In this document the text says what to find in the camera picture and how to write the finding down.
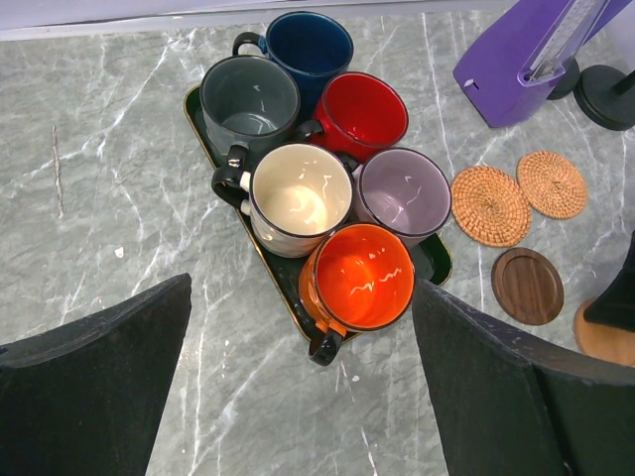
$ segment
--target black rim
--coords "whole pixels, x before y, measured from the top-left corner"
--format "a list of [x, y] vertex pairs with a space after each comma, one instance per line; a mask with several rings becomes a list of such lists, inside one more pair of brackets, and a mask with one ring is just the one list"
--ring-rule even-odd
[[[326, 102], [326, 96], [328, 95], [328, 88], [333, 84], [334, 81], [342, 78], [343, 76], [345, 76], [345, 75], [353, 76], [353, 75], [356, 75], [356, 74], [358, 74], [360, 76], [365, 76], [365, 77], [370, 78], [370, 79], [373, 79], [373, 80], [383, 84], [384, 86], [386, 86], [388, 89], [390, 89], [390, 91], [393, 93], [394, 97], [399, 101], [399, 103], [404, 108], [404, 114], [406, 115], [406, 124], [404, 125], [404, 131], [401, 133], [401, 135], [399, 136], [399, 138], [397, 140], [395, 140], [393, 142], [385, 142], [385, 143], [364, 142], [364, 141], [362, 141], [360, 139], [357, 139], [352, 134], [348, 133], [348, 131], [345, 131], [339, 124], [337, 124], [337, 121], [335, 121], [333, 116], [330, 114], [330, 111], [328, 110], [328, 104]], [[331, 81], [329, 81], [326, 84], [326, 86], [324, 87], [324, 93], [322, 94], [322, 96], [321, 96], [321, 98], [319, 100], [322, 103], [322, 106], [324, 108], [324, 112], [326, 113], [326, 117], [328, 117], [328, 119], [333, 124], [333, 126], [335, 126], [335, 129], [337, 129], [339, 132], [344, 134], [346, 137], [349, 137], [350, 139], [352, 139], [354, 142], [358, 142], [359, 144], [363, 144], [364, 146], [370, 146], [370, 147], [387, 149], [390, 146], [392, 146], [393, 144], [397, 144], [399, 141], [401, 141], [404, 138], [404, 136], [406, 135], [406, 133], [408, 132], [408, 127], [410, 127], [410, 116], [408, 115], [408, 108], [406, 107], [406, 103], [401, 98], [401, 96], [397, 93], [397, 91], [390, 84], [388, 84], [385, 81], [382, 81], [381, 79], [379, 79], [376, 76], [373, 76], [372, 74], [368, 74], [367, 72], [347, 71], [347, 72], [343, 72], [342, 74], [337, 75], [336, 77], [334, 77]]]
[[[447, 187], [447, 195], [449, 196], [449, 207], [447, 208], [447, 213], [445, 214], [445, 218], [443, 219], [441, 224], [437, 226], [436, 228], [434, 228], [433, 230], [427, 231], [425, 233], [405, 233], [403, 231], [395, 230], [391, 226], [385, 224], [381, 219], [379, 219], [379, 217], [373, 212], [373, 210], [370, 209], [370, 206], [368, 206], [368, 202], [366, 202], [366, 198], [364, 198], [364, 193], [362, 192], [362, 179], [364, 177], [364, 171], [366, 170], [367, 165], [370, 164], [370, 162], [375, 157], [389, 151], [407, 151], [407, 152], [412, 152], [414, 154], [417, 154], [418, 156], [424, 157], [428, 162], [430, 162], [433, 166], [435, 166], [435, 168], [437, 168], [437, 170], [439, 171], [439, 174], [441, 174], [441, 177], [444, 179], [445, 186]], [[408, 149], [405, 147], [393, 147], [391, 149], [381, 151], [375, 154], [370, 159], [368, 159], [368, 161], [366, 161], [366, 163], [363, 166], [361, 166], [361, 172], [359, 173], [359, 196], [361, 198], [361, 202], [364, 204], [364, 209], [368, 211], [368, 213], [370, 214], [370, 216], [373, 217], [374, 220], [381, 223], [384, 228], [387, 228], [389, 231], [393, 232], [394, 234], [405, 236], [407, 238], [426, 238], [427, 236], [430, 236], [433, 233], [437, 233], [439, 230], [441, 230], [444, 227], [452, 211], [452, 193], [449, 187], [449, 182], [447, 181], [447, 178], [445, 177], [445, 174], [443, 173], [441, 168], [437, 164], [435, 164], [430, 157], [426, 156], [425, 154], [422, 154], [421, 152], [413, 151], [412, 149]]]
[[[394, 236], [394, 238], [403, 247], [404, 251], [406, 252], [406, 255], [408, 255], [408, 259], [410, 260], [410, 267], [411, 267], [411, 271], [412, 271], [412, 275], [413, 275], [413, 288], [410, 291], [410, 297], [408, 297], [408, 302], [406, 302], [406, 305], [404, 305], [404, 308], [399, 312], [399, 314], [397, 314], [397, 316], [394, 319], [392, 319], [390, 322], [386, 322], [385, 324], [379, 325], [377, 327], [358, 327], [356, 325], [352, 325], [352, 324], [349, 324], [347, 322], [344, 322], [339, 317], [337, 317], [332, 310], [330, 310], [328, 305], [326, 305], [326, 302], [324, 301], [323, 297], [321, 296], [321, 291], [319, 290], [319, 284], [318, 284], [318, 262], [319, 262], [319, 256], [321, 255], [321, 252], [324, 250], [324, 247], [328, 244], [328, 242], [331, 240], [331, 238], [334, 236], [335, 233], [337, 233], [337, 232], [339, 232], [341, 230], [345, 230], [346, 228], [350, 228], [352, 226], [374, 226], [376, 228], [380, 228], [380, 229], [382, 229], [384, 231], [389, 232], [391, 235]], [[314, 284], [316, 285], [317, 298], [323, 304], [324, 309], [326, 309], [326, 312], [328, 312], [328, 316], [332, 317], [334, 320], [339, 322], [341, 325], [343, 325], [347, 329], [354, 330], [354, 331], [357, 331], [357, 332], [368, 332], [368, 331], [372, 331], [372, 330], [383, 329], [385, 327], [388, 327], [391, 324], [394, 324], [399, 319], [401, 319], [402, 315], [404, 315], [406, 313], [406, 311], [408, 310], [408, 307], [410, 307], [410, 303], [413, 300], [413, 294], [415, 293], [414, 284], [415, 284], [416, 279], [417, 279], [416, 276], [415, 276], [415, 265], [413, 264], [413, 258], [410, 255], [410, 251], [408, 251], [408, 248], [406, 248], [406, 245], [404, 245], [402, 243], [402, 241], [399, 239], [399, 237], [395, 236], [395, 234], [392, 233], [387, 227], [382, 226], [382, 225], [378, 225], [376, 223], [349, 223], [347, 225], [342, 226], [338, 230], [331, 231], [329, 236], [327, 236], [326, 239], [319, 244], [319, 246], [314, 251], [314, 253], [317, 253], [317, 254], [316, 254], [316, 260], [314, 261], [313, 268], [311, 269], [311, 276], [312, 276]]]
[[[350, 189], [350, 200], [348, 203], [348, 209], [346, 210], [346, 213], [344, 213], [341, 217], [341, 219], [335, 223], [333, 226], [331, 226], [330, 228], [322, 231], [321, 233], [316, 233], [313, 235], [299, 235], [297, 233], [291, 233], [290, 231], [286, 231], [283, 230], [282, 228], [280, 228], [278, 225], [273, 224], [269, 218], [267, 218], [265, 216], [265, 214], [262, 212], [262, 210], [260, 209], [260, 207], [258, 206], [258, 202], [256, 201], [256, 197], [254, 196], [254, 178], [256, 177], [256, 174], [258, 173], [258, 167], [256, 167], [256, 170], [254, 172], [251, 173], [251, 177], [249, 178], [249, 201], [251, 203], [253, 203], [254, 207], [256, 208], [256, 211], [258, 212], [258, 215], [265, 221], [265, 223], [267, 223], [269, 226], [271, 226], [273, 229], [275, 229], [276, 231], [279, 231], [280, 233], [287, 235], [287, 236], [293, 236], [294, 238], [318, 238], [320, 236], [325, 236], [330, 234], [335, 228], [337, 228], [339, 225], [341, 225], [344, 221], [346, 221], [348, 219], [348, 216], [350, 215], [350, 212], [353, 208], [353, 194], [354, 194], [354, 190], [353, 190], [353, 180], [350, 176], [350, 174], [348, 173], [348, 171], [346, 170], [346, 168], [344, 167], [344, 165], [342, 164], [342, 162], [337, 158], [337, 156], [335, 154], [333, 154], [332, 152], [328, 151], [327, 149], [320, 147], [320, 146], [316, 146], [314, 144], [307, 144], [306, 142], [289, 142], [283, 146], [280, 146], [276, 149], [274, 149], [273, 151], [271, 151], [269, 154], [271, 154], [272, 152], [277, 151], [278, 149], [282, 149], [283, 147], [287, 147], [287, 146], [294, 146], [294, 145], [301, 145], [301, 146], [308, 146], [308, 147], [312, 147], [312, 148], [316, 148], [316, 149], [320, 149], [321, 151], [326, 152], [327, 154], [329, 154], [330, 156], [333, 157], [333, 159], [341, 166], [342, 171], [344, 172], [344, 174], [346, 175], [346, 177], [348, 178], [348, 185], [349, 185], [349, 189]], [[262, 164], [262, 162], [264, 162], [264, 160], [267, 158], [267, 156], [265, 156], [263, 158], [262, 161], [260, 161], [260, 164]]]
[[350, 34], [346, 31], [346, 29], [344, 27], [342, 27], [338, 22], [336, 22], [335, 20], [333, 20], [332, 18], [328, 17], [327, 15], [323, 15], [321, 13], [316, 13], [316, 12], [289, 12], [289, 13], [285, 13], [284, 15], [281, 15], [280, 17], [276, 18], [267, 28], [267, 32], [265, 33], [265, 41], [267, 42], [267, 48], [269, 48], [269, 40], [271, 37], [271, 31], [272, 29], [276, 26], [276, 24], [278, 22], [280, 22], [281, 20], [284, 20], [287, 17], [291, 17], [294, 15], [299, 15], [299, 14], [303, 14], [303, 15], [312, 15], [314, 17], [319, 17], [322, 18], [323, 20], [326, 20], [327, 22], [335, 25], [337, 28], [339, 28], [339, 30], [346, 36], [346, 39], [348, 40], [348, 44], [350, 45], [350, 53], [348, 55], [348, 59], [346, 60], [346, 63], [344, 65], [342, 65], [341, 67], [337, 67], [336, 69], [332, 69], [331, 71], [324, 71], [324, 72], [307, 72], [307, 71], [302, 71], [301, 69], [296, 69], [288, 64], [286, 64], [284, 61], [280, 60], [280, 57], [278, 57], [275, 53], [273, 53], [271, 50], [269, 50], [269, 55], [271, 55], [273, 58], [276, 59], [277, 62], [279, 62], [280, 64], [283, 64], [286, 68], [290, 69], [293, 72], [296, 72], [298, 74], [305, 74], [308, 76], [329, 76], [331, 74], [336, 74], [338, 71], [341, 71], [343, 69], [347, 69], [348, 65], [350, 64], [350, 62], [353, 59], [353, 54], [354, 54], [354, 49], [355, 46], [353, 44], [353, 40], [352, 38], [350, 38]]
[[[294, 109], [294, 113], [292, 114], [291, 119], [289, 119], [283, 126], [277, 128], [274, 131], [267, 132], [266, 134], [244, 134], [242, 132], [234, 131], [233, 129], [229, 129], [228, 127], [223, 126], [222, 124], [220, 124], [220, 122], [218, 122], [214, 114], [211, 113], [211, 109], [209, 108], [209, 106], [207, 105], [207, 101], [205, 100], [205, 94], [204, 94], [205, 83], [209, 79], [211, 73], [224, 62], [228, 62], [232, 60], [245, 60], [245, 59], [250, 59], [250, 60], [255, 59], [258, 61], [266, 61], [267, 63], [271, 64], [274, 68], [281, 71], [287, 77], [287, 79], [293, 85], [294, 90], [296, 91], [296, 108]], [[288, 72], [286, 72], [283, 68], [275, 64], [274, 62], [269, 61], [266, 58], [256, 57], [254, 55], [239, 55], [237, 57], [225, 58], [217, 62], [215, 65], [213, 65], [210, 69], [207, 70], [207, 72], [205, 73], [205, 76], [202, 78], [202, 81], [200, 82], [200, 88], [198, 90], [198, 95], [200, 97], [200, 106], [202, 107], [203, 112], [207, 115], [207, 117], [209, 117], [209, 119], [212, 120], [214, 124], [216, 124], [218, 127], [222, 129], [225, 129], [231, 132], [232, 134], [239, 134], [244, 137], [261, 138], [261, 137], [268, 137], [268, 136], [273, 136], [274, 134], [278, 134], [281, 130], [290, 127], [294, 122], [296, 122], [296, 119], [298, 118], [298, 114], [300, 113], [300, 90], [298, 89], [298, 85], [296, 84], [292, 76]]]

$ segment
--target dark green tray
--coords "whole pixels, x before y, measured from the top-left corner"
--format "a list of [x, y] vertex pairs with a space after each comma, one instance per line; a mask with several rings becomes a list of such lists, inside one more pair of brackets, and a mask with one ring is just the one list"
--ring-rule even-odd
[[[202, 109], [200, 108], [198, 86], [192, 89], [186, 96], [185, 111], [194, 133], [205, 150], [209, 163], [214, 169], [220, 167], [224, 164], [224, 161], [219, 159], [215, 149], [207, 138], [205, 121], [202, 118]], [[270, 253], [261, 247], [260, 243], [258, 243], [254, 237], [249, 217], [243, 215], [238, 210], [236, 210], [236, 213], [245, 227], [245, 230], [247, 230], [247, 234], [256, 247], [256, 251], [258, 251], [271, 279], [276, 284], [276, 288], [278, 288], [298, 329], [306, 339], [311, 340], [311, 336], [316, 332], [316, 324], [303, 308], [300, 302], [300, 296], [298, 295], [298, 279], [300, 278], [300, 271], [307, 258], [281, 258], [280, 256]], [[412, 248], [410, 255], [415, 264], [417, 277], [430, 280], [435, 285], [440, 286], [445, 283], [452, 272], [452, 261], [449, 250], [437, 234], [428, 237], [419, 246]], [[359, 335], [358, 332], [348, 332], [344, 342], [349, 341], [357, 335]]]

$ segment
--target white mug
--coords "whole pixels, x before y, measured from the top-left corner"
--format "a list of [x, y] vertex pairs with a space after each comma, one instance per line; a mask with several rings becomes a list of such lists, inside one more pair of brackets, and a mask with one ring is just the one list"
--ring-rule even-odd
[[352, 207], [350, 174], [334, 154], [311, 144], [274, 149], [252, 173], [220, 167], [211, 187], [251, 218], [266, 249], [284, 258], [310, 254]]

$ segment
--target purple mug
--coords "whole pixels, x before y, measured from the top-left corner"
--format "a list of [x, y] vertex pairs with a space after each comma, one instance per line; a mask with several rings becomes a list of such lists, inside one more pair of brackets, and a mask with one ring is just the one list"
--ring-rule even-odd
[[444, 226], [451, 191], [441, 169], [410, 149], [376, 154], [353, 172], [353, 214], [378, 223], [411, 248]]

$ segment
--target mug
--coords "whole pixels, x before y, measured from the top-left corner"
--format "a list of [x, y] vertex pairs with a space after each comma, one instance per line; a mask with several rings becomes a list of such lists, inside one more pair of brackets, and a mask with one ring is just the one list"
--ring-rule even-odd
[[309, 254], [352, 208], [350, 174], [336, 156], [311, 144], [274, 149], [251, 174], [220, 167], [211, 187], [251, 218], [266, 249], [284, 258]]
[[328, 365], [347, 330], [386, 327], [406, 311], [415, 285], [408, 250], [386, 228], [352, 223], [332, 233], [300, 273], [300, 300], [316, 327], [311, 359]]
[[200, 85], [207, 135], [225, 161], [250, 171], [265, 154], [289, 139], [300, 111], [291, 76], [262, 57], [219, 61]]
[[412, 248], [445, 225], [451, 191], [441, 169], [410, 149], [380, 152], [353, 172], [353, 214], [379, 223]]
[[353, 41], [333, 19], [313, 12], [292, 12], [275, 19], [265, 36], [244, 32], [236, 37], [232, 53], [245, 44], [255, 45], [294, 78], [300, 89], [300, 121], [306, 121], [326, 84], [348, 68]]
[[370, 74], [345, 72], [326, 86], [313, 119], [299, 126], [295, 138], [363, 164], [407, 130], [406, 105], [392, 87]]

